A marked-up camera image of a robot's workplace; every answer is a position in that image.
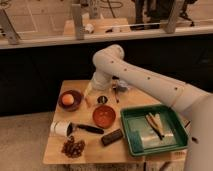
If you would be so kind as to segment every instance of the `dark green tray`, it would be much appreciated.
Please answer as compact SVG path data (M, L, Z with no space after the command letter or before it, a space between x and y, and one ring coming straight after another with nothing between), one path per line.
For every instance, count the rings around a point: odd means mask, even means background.
M160 140L145 115L160 114L165 137ZM177 114L164 105L123 108L121 120L132 156L185 149L187 133Z

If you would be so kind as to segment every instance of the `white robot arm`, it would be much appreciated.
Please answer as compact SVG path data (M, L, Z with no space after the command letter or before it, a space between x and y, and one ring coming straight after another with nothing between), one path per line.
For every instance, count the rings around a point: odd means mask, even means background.
M213 171L213 94L185 82L124 62L124 51L111 45L95 53L92 87L104 90L117 76L150 94L191 121L185 171Z

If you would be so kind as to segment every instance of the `wooden table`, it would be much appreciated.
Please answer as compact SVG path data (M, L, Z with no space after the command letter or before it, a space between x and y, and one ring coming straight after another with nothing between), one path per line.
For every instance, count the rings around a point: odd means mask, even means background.
M83 26L86 24L94 26L94 34L105 34L105 31L112 28L112 26L120 26L121 32L131 32L129 23L126 18L105 18L105 19L83 19ZM65 36L74 36L75 27L73 20L67 20L64 26Z
M61 87L61 92L66 90L75 89L84 92L88 85L87 80L73 80L64 81ZM85 100L81 102L80 108L74 112L66 112L60 108L57 104L55 115L53 121L72 121L75 123L89 124L95 126L92 113L96 106L97 97L100 95L105 95L108 97L107 105L114 108L116 111L116 120L114 124L105 129L105 134L112 132L118 128L122 129L121 119L120 119L120 109L124 107L133 106L145 106L151 104L158 104L159 101L147 95L146 93L136 89L131 88L125 93L119 93L118 98L119 103L116 103L112 90L106 91L95 91L92 90L88 94L88 99L92 104L92 107L87 106ZM77 130L73 133L76 141L83 139L86 142L85 149L82 156L79 158L68 158L63 153L61 149L63 143L66 141L65 137L49 134L48 142L46 146L46 151L44 154L43 162L45 164L86 164L86 163L131 163L131 162L144 162L144 161L174 161L183 160L185 158L185 151L161 153L150 156L143 157L132 157L128 151L128 145L126 140L123 138L107 147L103 147L101 144L102 135L93 134L86 132L84 130Z

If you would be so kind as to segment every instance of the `red bowl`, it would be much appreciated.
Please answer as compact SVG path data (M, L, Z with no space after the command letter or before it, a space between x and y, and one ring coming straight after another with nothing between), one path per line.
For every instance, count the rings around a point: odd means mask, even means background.
M115 121L115 118L116 113L114 109L107 105L101 105L93 112L93 120L101 128L109 128Z
M71 94L74 98L74 102L71 105L64 105L62 102L62 98L66 94ZM59 98L58 98L58 104L61 108L67 110L67 111L75 111L76 109L79 108L81 100L83 99L83 94L76 91L76 90L68 90L63 92Z

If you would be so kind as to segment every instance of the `bag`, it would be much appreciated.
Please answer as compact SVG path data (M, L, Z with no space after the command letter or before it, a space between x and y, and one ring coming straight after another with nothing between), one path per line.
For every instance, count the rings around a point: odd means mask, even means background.
M194 4L197 0L186 0L187 4Z
M194 22L188 17L186 13L187 5L194 4L197 0L185 0L180 17L192 22L191 26L194 26ZM169 18L173 7L174 0L157 0L155 10L151 10L149 7L147 9L147 16L151 17L152 21L160 21Z

